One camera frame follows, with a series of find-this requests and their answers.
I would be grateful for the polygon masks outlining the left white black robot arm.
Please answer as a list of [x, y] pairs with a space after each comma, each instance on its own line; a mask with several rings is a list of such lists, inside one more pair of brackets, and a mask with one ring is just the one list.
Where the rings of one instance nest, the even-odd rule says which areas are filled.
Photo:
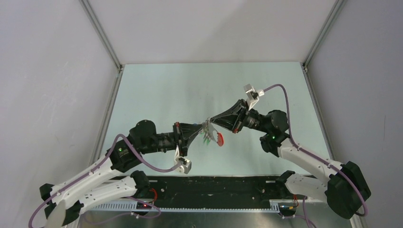
[[[75, 177], [40, 187], [46, 227], [68, 225], [89, 209], [117, 198], [148, 196], [149, 180], [143, 171], [135, 170], [140, 164], [159, 173], [188, 173], [192, 166], [186, 157], [189, 147], [207, 129], [205, 123], [176, 122], [171, 132], [158, 133], [152, 121], [138, 122], [127, 136], [117, 135], [106, 154]], [[167, 151], [174, 151], [170, 168], [157, 168], [144, 159], [146, 154]]]

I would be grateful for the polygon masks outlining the red handled metal key holder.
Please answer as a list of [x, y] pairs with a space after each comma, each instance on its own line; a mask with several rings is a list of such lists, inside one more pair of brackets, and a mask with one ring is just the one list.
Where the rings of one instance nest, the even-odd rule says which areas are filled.
[[203, 135], [203, 139], [209, 138], [211, 142], [216, 143], [219, 147], [222, 147], [224, 145], [224, 138], [222, 134], [217, 131], [217, 129], [212, 125], [210, 121], [206, 120], [202, 124], [201, 133]]

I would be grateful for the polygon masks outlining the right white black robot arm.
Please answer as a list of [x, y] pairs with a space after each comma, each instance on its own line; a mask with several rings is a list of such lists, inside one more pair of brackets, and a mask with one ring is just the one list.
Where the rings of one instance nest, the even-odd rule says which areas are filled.
[[262, 115], [240, 99], [209, 121], [233, 133], [243, 128], [263, 132], [259, 140], [264, 152], [288, 160], [311, 175], [308, 178], [293, 171], [283, 173], [276, 185], [281, 198], [287, 199], [293, 194], [311, 197], [327, 203], [344, 219], [367, 215], [365, 202], [371, 192], [359, 166], [351, 161], [341, 163], [325, 159], [302, 147], [292, 137], [287, 113], [273, 110]]

